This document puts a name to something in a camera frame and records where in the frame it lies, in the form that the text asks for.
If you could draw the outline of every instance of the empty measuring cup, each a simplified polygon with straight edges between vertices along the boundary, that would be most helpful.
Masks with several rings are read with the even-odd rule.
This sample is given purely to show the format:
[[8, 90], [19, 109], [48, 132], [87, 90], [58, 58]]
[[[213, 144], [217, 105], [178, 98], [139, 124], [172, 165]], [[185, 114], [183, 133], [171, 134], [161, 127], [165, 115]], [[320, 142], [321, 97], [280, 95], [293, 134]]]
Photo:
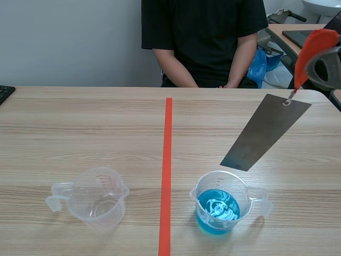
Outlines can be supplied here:
[[190, 192], [196, 204], [198, 223], [212, 234], [225, 234], [251, 211], [254, 202], [261, 201], [261, 216], [272, 210], [268, 191], [252, 188], [230, 172], [215, 171], [200, 178]]
[[52, 186], [46, 203], [53, 212], [62, 209], [61, 199], [76, 218], [97, 229], [114, 228], [125, 213], [124, 198], [129, 189], [117, 172], [95, 168], [82, 173], [73, 182]]

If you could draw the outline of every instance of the blue plastic bag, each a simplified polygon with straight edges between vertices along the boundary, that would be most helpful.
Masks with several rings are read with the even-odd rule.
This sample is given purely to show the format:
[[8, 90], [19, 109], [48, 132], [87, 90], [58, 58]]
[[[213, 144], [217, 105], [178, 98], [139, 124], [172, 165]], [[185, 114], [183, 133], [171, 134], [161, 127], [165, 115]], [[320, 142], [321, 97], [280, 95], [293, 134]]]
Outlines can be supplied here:
[[283, 54], [266, 57], [266, 72], [273, 71], [281, 61]]
[[266, 53], [260, 48], [257, 48], [254, 61], [249, 68], [248, 77], [258, 84], [258, 88], [262, 88], [263, 80], [265, 78], [267, 69]]

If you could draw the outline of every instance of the hand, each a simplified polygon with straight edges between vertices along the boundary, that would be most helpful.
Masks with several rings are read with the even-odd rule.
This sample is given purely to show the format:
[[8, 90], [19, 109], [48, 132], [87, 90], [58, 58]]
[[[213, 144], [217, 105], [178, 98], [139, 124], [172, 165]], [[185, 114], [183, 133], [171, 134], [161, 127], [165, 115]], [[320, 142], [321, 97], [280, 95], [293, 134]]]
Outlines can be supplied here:
[[228, 82], [224, 87], [220, 86], [219, 88], [233, 89], [233, 88], [238, 88], [238, 86], [239, 86], [239, 83]]

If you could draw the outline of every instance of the metal plate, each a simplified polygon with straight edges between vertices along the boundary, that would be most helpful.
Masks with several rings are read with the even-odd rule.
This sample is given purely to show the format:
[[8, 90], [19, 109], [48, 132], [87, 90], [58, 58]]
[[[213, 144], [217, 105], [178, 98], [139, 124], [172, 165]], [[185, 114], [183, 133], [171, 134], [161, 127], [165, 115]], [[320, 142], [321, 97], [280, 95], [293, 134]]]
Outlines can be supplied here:
[[311, 104], [267, 94], [221, 165], [248, 171], [310, 108]]

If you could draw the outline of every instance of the wooden table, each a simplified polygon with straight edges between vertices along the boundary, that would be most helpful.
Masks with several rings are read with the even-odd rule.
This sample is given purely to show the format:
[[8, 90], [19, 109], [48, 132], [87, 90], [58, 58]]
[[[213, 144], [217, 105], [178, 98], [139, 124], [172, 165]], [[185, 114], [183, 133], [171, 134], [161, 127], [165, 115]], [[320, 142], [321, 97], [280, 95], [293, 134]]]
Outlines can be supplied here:
[[[165, 99], [173, 98], [171, 255], [340, 255], [341, 115], [301, 90], [307, 113], [249, 171], [220, 166], [266, 93], [286, 90], [19, 87], [0, 106], [0, 255], [157, 255]], [[116, 230], [45, 204], [51, 185], [108, 166], [131, 193]], [[274, 210], [227, 236], [202, 233], [189, 191], [213, 170], [270, 190]]]

